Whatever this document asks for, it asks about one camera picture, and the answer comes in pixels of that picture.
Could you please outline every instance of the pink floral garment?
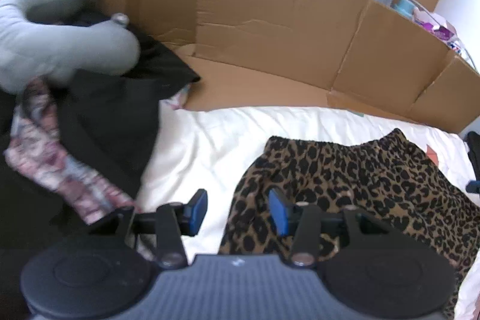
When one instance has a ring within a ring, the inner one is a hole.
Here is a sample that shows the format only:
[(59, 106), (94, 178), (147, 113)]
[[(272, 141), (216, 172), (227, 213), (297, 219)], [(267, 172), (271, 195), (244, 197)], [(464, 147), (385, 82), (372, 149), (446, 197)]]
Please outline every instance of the pink floral garment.
[(12, 169), (61, 195), (87, 224), (134, 205), (127, 194), (60, 144), (57, 107), (42, 79), (30, 81), (18, 99), (5, 151)]

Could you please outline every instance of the leopard print fabric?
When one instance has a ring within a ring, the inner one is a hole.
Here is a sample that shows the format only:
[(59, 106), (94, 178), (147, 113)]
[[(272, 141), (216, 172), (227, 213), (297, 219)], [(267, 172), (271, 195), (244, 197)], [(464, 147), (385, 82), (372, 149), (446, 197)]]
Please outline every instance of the leopard print fabric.
[[(480, 209), (399, 129), (353, 147), (270, 138), (235, 190), (220, 253), (289, 255), (292, 238), (276, 235), (269, 212), (271, 185), (292, 202), (328, 212), (357, 205), (445, 256), (456, 269), (444, 311), (453, 318), (458, 288), (480, 247)], [(337, 241), (322, 236), (320, 260), (335, 255)]]

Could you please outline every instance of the orange tag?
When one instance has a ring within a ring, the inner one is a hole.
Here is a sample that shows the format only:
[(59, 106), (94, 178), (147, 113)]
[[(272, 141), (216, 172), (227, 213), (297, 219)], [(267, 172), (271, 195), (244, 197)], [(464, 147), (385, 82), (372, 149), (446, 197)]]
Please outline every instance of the orange tag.
[(427, 144), (427, 156), (430, 158), (432, 162), (435, 163), (436, 166), (438, 166), (437, 152), (435, 152), (428, 144)]

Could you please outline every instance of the u-shaped pillow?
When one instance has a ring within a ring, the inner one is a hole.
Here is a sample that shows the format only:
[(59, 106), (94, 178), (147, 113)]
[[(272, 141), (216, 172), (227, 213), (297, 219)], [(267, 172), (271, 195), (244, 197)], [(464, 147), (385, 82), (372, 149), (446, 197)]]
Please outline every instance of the u-shaped pillow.
[(138, 61), (136, 37), (112, 20), (90, 27), (55, 23), (95, 0), (0, 0), (0, 87), (19, 93), (44, 75), (65, 86), (77, 69), (121, 75)]

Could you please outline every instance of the bed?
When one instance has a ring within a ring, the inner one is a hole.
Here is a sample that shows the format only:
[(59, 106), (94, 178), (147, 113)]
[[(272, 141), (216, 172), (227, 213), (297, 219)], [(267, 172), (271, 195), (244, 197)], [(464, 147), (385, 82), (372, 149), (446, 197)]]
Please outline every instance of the bed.
[[(399, 128), (435, 161), (448, 180), (465, 191), (475, 179), (467, 146), (459, 136), (403, 121), (320, 107), (241, 107), (209, 112), (173, 111), (161, 104), (161, 131), (143, 174), (139, 206), (153, 211), (166, 202), (187, 202), (198, 188), (209, 195), (200, 233), (184, 238), (190, 261), (198, 253), (216, 253), (234, 189), (244, 171), (262, 153), (272, 135), (355, 145)], [(468, 194), (478, 206), (478, 195)], [(480, 257), (460, 288), (458, 320), (474, 319), (480, 291)]]

